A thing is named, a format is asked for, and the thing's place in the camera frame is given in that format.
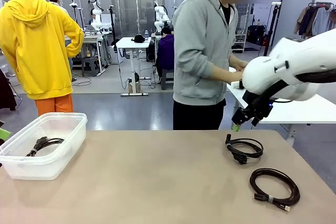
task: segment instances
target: person's hand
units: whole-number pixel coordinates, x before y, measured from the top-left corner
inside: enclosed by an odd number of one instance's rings
[[[235,64],[234,68],[235,68],[237,71],[241,71],[241,72],[243,72],[244,69],[246,68],[247,64],[248,64],[248,62],[243,61],[243,60],[240,60],[240,61],[238,61],[238,62]]]
[[[240,81],[243,78],[243,72],[244,70],[230,73],[230,82]]]

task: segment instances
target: person in purple shirt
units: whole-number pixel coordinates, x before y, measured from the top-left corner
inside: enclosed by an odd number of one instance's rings
[[[174,69],[174,35],[170,27],[163,27],[161,35],[155,63],[160,78],[159,83],[161,83],[163,69]]]

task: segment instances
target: orange pants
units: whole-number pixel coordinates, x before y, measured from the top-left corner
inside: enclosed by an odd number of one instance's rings
[[[35,100],[38,115],[49,112],[73,112],[71,94],[63,97],[55,97],[48,99]]]

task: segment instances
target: water bottle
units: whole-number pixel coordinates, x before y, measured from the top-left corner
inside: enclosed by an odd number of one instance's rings
[[[146,30],[145,30],[145,40],[148,40],[148,38],[149,38],[149,33],[148,33],[147,28],[146,28]]]

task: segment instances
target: clear plastic bin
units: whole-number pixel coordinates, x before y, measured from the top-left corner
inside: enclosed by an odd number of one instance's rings
[[[83,113],[44,114],[0,146],[0,163],[13,179],[55,179],[84,141],[87,121]],[[64,142],[43,148],[35,157],[26,157],[43,136],[63,138]]]

